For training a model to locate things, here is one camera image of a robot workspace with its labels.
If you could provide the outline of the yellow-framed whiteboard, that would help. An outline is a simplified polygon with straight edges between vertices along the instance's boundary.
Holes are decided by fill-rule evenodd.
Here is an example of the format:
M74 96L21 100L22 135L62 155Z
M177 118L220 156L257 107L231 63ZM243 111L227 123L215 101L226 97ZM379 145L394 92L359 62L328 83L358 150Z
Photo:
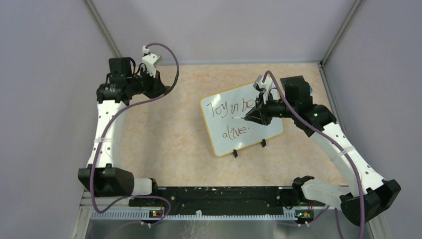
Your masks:
M282 119L272 119L268 126L243 119L255 105L258 91L253 83L247 83L224 90L200 100L207 132L214 154L218 157L235 154L246 147L263 144L284 132Z

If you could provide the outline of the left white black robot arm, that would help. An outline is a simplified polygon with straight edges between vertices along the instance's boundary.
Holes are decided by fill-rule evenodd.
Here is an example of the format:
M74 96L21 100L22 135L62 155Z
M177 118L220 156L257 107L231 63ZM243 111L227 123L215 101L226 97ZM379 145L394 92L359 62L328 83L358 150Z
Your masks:
M85 168L78 170L78 179L95 197L140 195L148 206L159 201L151 178L136 178L120 165L120 140L126 110L135 95L149 99L158 97L167 88L156 67L161 57L144 55L138 70L133 71L130 57L110 58L106 82L96 91L98 122L92 154Z

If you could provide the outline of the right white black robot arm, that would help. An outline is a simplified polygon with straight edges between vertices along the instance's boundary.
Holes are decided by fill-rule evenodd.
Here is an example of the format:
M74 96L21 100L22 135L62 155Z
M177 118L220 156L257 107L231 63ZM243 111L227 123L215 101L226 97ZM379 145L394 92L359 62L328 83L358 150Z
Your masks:
M284 94L275 98L271 90L279 87ZM258 96L244 119L260 125L269 125L274 118L292 119L325 152L346 181L345 186L338 186L312 176L298 177L292 184L296 204L321 202L340 210L357 226L391 207L401 190L399 183L385 179L367 163L328 107L313 102L310 85L302 76L283 78L280 85L269 75L259 76L253 88Z

